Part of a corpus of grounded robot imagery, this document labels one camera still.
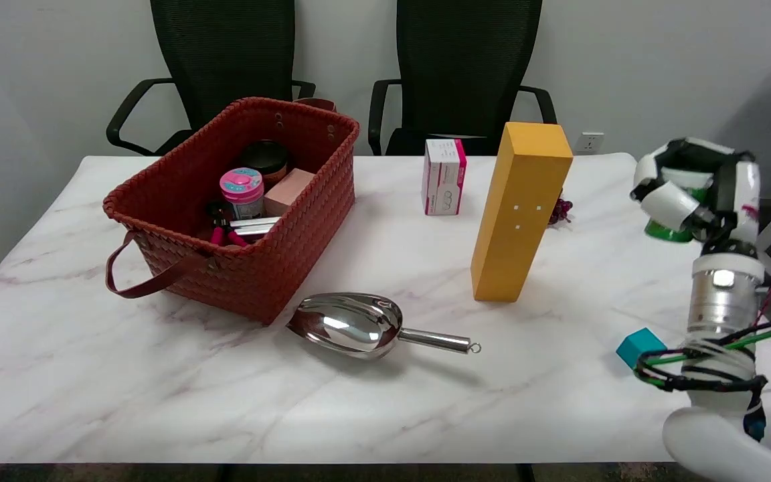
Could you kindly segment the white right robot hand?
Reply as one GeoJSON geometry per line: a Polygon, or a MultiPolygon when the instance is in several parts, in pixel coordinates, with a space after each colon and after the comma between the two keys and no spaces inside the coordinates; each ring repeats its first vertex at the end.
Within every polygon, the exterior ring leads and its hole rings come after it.
{"type": "Polygon", "coordinates": [[[692,235],[701,255],[754,258],[760,193],[760,168],[751,152],[686,137],[668,141],[636,163],[630,198],[652,222],[692,235]],[[668,177],[670,171],[709,176],[703,200],[668,177]]]}

